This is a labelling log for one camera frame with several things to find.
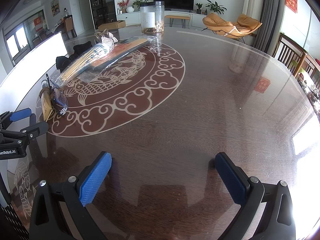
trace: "cardboard box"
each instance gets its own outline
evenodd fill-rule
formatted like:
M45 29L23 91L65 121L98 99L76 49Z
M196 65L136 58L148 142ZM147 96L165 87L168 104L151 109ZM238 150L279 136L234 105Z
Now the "cardboard box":
M125 27L125 21L116 21L116 22L101 24L98 27L98 29L100 32L103 32L105 29L114 30L114 29L120 29L124 27Z

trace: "white vase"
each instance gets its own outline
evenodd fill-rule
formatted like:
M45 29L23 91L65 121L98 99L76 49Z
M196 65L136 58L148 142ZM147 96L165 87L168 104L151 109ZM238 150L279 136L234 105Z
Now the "white vase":
M134 12L134 8L132 6L127 7L127 12Z

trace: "white curtain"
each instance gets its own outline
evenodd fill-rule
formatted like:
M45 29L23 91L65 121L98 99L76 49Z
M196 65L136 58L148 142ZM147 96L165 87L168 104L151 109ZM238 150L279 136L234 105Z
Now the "white curtain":
M244 0L242 13L247 16L260 21L263 0ZM252 36L245 37L245 43L248 45L253 44L254 38Z

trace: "red sign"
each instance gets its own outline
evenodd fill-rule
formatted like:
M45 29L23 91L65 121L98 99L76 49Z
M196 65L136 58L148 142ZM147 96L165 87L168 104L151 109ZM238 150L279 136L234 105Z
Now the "red sign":
M270 85L270 80L264 78L264 77L260 77L258 83L256 84L254 90L259 92L259 93L264 93L266 91L266 89L268 88L268 86Z
M40 31L43 29L42 27L42 22L41 22L41 18L38 17L36 19L33 20L34 24L35 24L35 28L36 28L36 32Z
M298 12L298 0L285 0L285 5L295 13Z

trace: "bottle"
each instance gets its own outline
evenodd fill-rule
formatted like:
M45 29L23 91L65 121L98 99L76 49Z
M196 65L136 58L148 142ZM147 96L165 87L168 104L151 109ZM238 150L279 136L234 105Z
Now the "bottle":
M47 88L46 90L43 90L43 92L41 94L43 120L47 121L49 119L50 114L52 113L52 105L51 105L51 100L50 100L48 81L43 80L41 82L41 87L42 87L42 89Z
M65 16L65 17L66 17L66 16L69 16L69 12L68 12L67 8L64 9L64 16Z

